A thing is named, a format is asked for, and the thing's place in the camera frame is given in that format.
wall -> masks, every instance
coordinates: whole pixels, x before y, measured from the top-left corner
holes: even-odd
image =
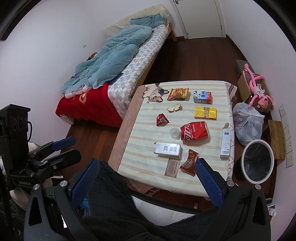
[[[227,34],[240,48],[256,73],[264,74],[280,120],[284,103],[292,137],[296,141],[295,66],[296,53],[274,20],[252,0],[220,0]],[[296,163],[278,165],[274,201],[277,214],[271,223],[272,240],[277,240],[296,212]]]
[[[108,26],[117,22],[118,20],[146,7],[161,3],[168,9],[173,17],[172,24],[176,36],[183,36],[180,24],[170,0],[81,0],[80,3],[89,12],[89,16],[92,17],[93,22],[95,22],[99,28],[103,25]]]
[[[0,108],[10,103],[31,108],[31,141],[41,145],[65,138],[70,124],[55,114],[60,87],[105,39],[78,0],[49,0],[0,42]]]

qr code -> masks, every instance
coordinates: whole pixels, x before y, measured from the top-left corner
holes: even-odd
[[[177,151],[177,147],[176,147],[176,146],[171,146],[171,147],[170,147],[170,151],[172,151],[172,152],[176,152],[176,151]]]

white box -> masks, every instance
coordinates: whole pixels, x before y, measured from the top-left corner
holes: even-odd
[[[222,130],[222,144],[221,144],[221,152],[220,158],[228,158],[230,152],[230,128],[229,123],[226,123]]]
[[[173,143],[155,142],[155,154],[171,156],[177,158],[180,156],[181,145]]]

wooden floor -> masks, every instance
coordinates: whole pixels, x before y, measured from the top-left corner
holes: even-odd
[[[243,58],[228,38],[185,39],[177,42],[168,39],[155,59],[144,84],[178,80],[224,80],[237,85],[239,76],[235,60]],[[238,91],[236,97],[237,101],[234,105],[241,102]],[[107,162],[118,130],[118,128],[102,126],[93,121],[76,121],[70,128],[68,136],[76,138],[77,143],[74,147],[80,151],[82,159],[79,164],[62,171],[65,178],[69,179],[91,157]],[[236,140],[235,160],[240,158],[242,150],[243,147]],[[235,175],[233,180],[249,186],[246,181],[238,180]],[[268,193],[270,184],[263,186],[263,189]],[[162,190],[157,192],[154,198],[185,207],[193,207],[194,203],[198,202],[200,210],[211,207],[211,203],[204,198]]]

pink stuffed toy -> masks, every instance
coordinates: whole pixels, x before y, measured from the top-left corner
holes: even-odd
[[[248,87],[249,87],[250,92],[253,93],[253,96],[254,96],[252,98],[251,102],[249,103],[248,107],[251,107],[253,105],[253,102],[254,102],[255,99],[259,99],[258,105],[257,105],[258,108],[266,109],[267,106],[268,106],[268,100],[270,100],[271,104],[274,105],[272,99],[268,95],[265,95],[262,92],[262,90],[259,89],[259,87],[256,85],[256,80],[263,79],[263,75],[261,74],[261,75],[254,78],[253,73],[249,69],[249,65],[245,64],[244,68],[249,72],[249,74],[250,74],[250,76],[252,78]]]

